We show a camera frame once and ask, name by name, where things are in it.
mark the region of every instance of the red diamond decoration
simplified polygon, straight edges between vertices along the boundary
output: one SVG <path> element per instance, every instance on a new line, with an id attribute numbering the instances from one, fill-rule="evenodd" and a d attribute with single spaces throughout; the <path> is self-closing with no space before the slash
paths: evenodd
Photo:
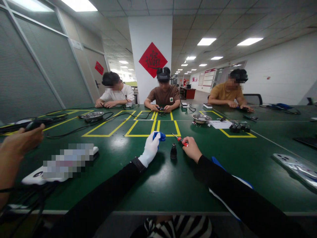
<path id="1" fill-rule="evenodd" d="M 152 42 L 142 55 L 139 63 L 155 78 L 158 68 L 163 68 L 167 64 L 167 60 Z"/>

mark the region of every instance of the yellow t-shirt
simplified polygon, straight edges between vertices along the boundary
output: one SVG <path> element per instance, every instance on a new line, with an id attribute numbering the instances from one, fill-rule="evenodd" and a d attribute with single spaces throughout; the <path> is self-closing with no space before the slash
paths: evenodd
<path id="1" fill-rule="evenodd" d="M 241 88 L 238 90 L 227 91 L 226 83 L 221 83 L 213 87 L 210 95 L 214 96 L 218 100 L 230 100 L 234 101 L 236 98 L 244 98 Z"/>

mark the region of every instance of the screwdriver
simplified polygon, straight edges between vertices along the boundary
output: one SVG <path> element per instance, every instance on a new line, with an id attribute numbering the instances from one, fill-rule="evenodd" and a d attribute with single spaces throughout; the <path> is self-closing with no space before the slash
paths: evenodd
<path id="1" fill-rule="evenodd" d="M 173 133 L 172 133 L 172 135 L 175 136 L 175 137 L 177 138 L 177 140 L 180 141 L 180 142 L 183 144 L 183 141 L 184 141 L 184 140 L 183 140 L 181 137 L 177 137 L 177 136 L 174 135 Z M 186 147 L 188 147 L 188 142 L 186 141 L 185 144 L 183 144 L 183 145 L 186 146 Z"/>

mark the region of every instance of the wristwatch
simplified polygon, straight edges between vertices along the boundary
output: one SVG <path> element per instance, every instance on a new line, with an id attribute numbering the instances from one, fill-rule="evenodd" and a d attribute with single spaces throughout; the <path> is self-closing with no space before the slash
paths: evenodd
<path id="1" fill-rule="evenodd" d="M 138 168 L 140 172 L 145 169 L 145 166 L 139 161 L 139 158 L 137 156 L 131 162 L 134 163 L 134 165 Z"/>

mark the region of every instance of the door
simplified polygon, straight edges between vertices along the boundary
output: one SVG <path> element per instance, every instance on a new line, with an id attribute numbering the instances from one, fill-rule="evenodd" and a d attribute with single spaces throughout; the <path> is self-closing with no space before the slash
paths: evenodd
<path id="1" fill-rule="evenodd" d="M 89 66 L 91 68 L 93 80 L 98 88 L 98 92 L 101 97 L 101 95 L 103 95 L 103 93 L 105 92 L 105 86 L 103 86 L 101 83 L 102 75 L 95 69 L 95 67 L 96 67 L 96 62 L 98 61 L 98 63 L 101 64 L 101 66 L 104 69 L 103 73 L 108 72 L 105 56 L 98 52 L 87 49 L 86 47 L 84 47 L 84 49 L 87 55 Z"/>

